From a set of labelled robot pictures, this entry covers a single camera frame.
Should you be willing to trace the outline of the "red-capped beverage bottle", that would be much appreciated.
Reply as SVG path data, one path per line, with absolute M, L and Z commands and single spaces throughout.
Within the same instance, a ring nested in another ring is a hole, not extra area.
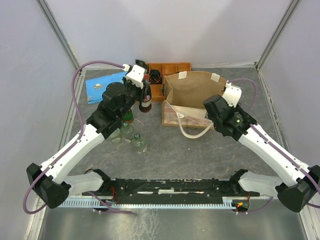
M 151 87 L 148 86 L 142 93 L 142 100 L 139 103 L 139 110 L 142 113 L 148 113 L 152 109 L 152 91 Z

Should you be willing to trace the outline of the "green glass beverage bottle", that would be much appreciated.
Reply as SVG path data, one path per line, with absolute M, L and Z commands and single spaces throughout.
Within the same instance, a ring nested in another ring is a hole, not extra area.
M 129 109 L 128 112 L 124 115 L 122 121 L 128 124 L 134 121 L 134 115 L 131 109 Z

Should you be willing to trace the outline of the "clear soda water bottle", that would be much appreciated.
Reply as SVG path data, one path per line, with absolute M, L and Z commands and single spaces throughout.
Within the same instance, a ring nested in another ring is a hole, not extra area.
M 123 122 L 120 128 L 120 132 L 122 134 L 123 140 L 126 143 L 131 143 L 134 139 L 135 129 L 131 124 Z

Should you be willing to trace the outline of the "burlap canvas tote bag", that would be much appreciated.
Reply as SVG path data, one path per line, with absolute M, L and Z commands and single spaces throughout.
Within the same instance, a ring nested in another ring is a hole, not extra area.
M 203 102 L 214 95 L 223 95 L 227 80 L 216 73 L 206 71 L 182 71 L 164 77 L 164 101 L 170 105 L 203 108 Z M 188 139 L 198 139 L 210 130 L 207 128 L 182 127 L 181 133 Z

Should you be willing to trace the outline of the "green soda water bottle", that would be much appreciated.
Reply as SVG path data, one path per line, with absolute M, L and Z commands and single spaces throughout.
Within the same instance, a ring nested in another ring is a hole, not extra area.
M 145 153 L 148 147 L 146 140 L 139 133 L 133 136 L 132 146 L 137 153 Z

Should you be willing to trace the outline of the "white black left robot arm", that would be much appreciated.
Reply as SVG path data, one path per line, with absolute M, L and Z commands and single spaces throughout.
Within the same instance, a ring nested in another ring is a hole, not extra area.
M 102 101 L 79 133 L 49 160 L 40 165 L 31 163 L 27 167 L 28 190 L 34 191 L 51 209 L 61 205 L 70 195 L 85 192 L 106 195 L 111 189 L 111 179 L 102 170 L 94 169 L 75 176 L 69 176 L 69 172 L 86 154 L 120 128 L 129 109 L 135 102 L 142 103 L 149 90 L 150 84 L 146 80 L 109 84 L 102 94 Z

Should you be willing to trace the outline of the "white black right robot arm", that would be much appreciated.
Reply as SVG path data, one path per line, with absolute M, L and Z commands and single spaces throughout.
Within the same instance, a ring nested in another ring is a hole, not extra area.
M 276 177 L 250 171 L 229 183 L 236 196 L 256 192 L 276 197 L 287 209 L 299 213 L 320 192 L 320 167 L 309 166 L 273 140 L 240 105 L 230 106 L 220 95 L 203 102 L 214 129 L 252 150 L 277 174 Z

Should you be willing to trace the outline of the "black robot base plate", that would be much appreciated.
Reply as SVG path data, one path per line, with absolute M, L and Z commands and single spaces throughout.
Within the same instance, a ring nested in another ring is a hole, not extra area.
M 223 197 L 259 197 L 247 192 L 235 180 L 209 179 L 123 179 L 104 183 L 94 192 L 124 205 L 221 204 Z

